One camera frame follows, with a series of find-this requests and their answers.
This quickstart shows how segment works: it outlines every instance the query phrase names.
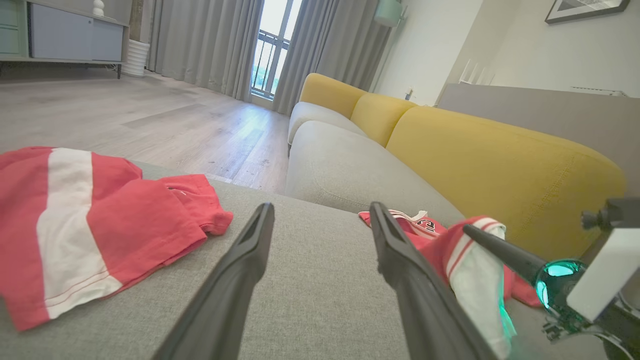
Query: picture frame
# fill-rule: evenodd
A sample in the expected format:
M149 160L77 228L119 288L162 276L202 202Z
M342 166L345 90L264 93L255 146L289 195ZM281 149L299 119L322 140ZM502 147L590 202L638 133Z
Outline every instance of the picture frame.
M623 12L630 0L555 0L545 22L556 24L569 20Z

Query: gray seat cushion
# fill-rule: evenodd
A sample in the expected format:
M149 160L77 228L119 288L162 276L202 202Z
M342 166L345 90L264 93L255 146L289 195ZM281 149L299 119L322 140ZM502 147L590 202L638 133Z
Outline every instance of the gray seat cushion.
M180 175L136 163L147 179ZM267 270L249 305L240 359L408 359L397 298L377 271L371 230L352 213L211 181L234 213L227 233L108 299L18 333L0 302L0 359L150 359L255 208L275 206ZM603 359L586 336L551 345L544 316L507 303L511 359Z
M447 199L380 144L318 121L298 129L285 194L354 213L381 201L410 216L426 210L445 226L464 220Z
M342 116L340 113L324 108L320 105L300 101L294 106L293 111L291 112L291 118L289 119L289 145L293 143L293 138L296 135L298 128L300 128L300 126L305 122L311 120L325 122L327 124L349 130L352 133L364 137L367 136L356 124Z

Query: metal railing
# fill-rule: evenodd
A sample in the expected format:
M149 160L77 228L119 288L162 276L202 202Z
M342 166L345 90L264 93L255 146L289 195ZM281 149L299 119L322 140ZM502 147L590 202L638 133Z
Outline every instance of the metal railing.
M273 99L280 74L276 74L282 50L289 50L290 41L264 30L258 31L255 59L251 73L251 92Z

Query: gray curtain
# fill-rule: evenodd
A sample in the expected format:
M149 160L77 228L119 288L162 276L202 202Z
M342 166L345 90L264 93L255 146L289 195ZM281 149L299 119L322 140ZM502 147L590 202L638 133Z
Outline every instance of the gray curtain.
M391 31L373 21L377 5L378 0L303 0L274 110L291 114L312 72L369 89Z
M156 0L148 68L249 101L263 0Z

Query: white ribbed pot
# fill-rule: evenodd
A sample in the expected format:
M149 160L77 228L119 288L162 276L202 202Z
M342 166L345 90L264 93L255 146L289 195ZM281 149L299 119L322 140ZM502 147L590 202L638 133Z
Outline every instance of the white ribbed pot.
M129 39L129 52L127 62L122 64L122 74L142 78L145 75L145 64L149 44Z

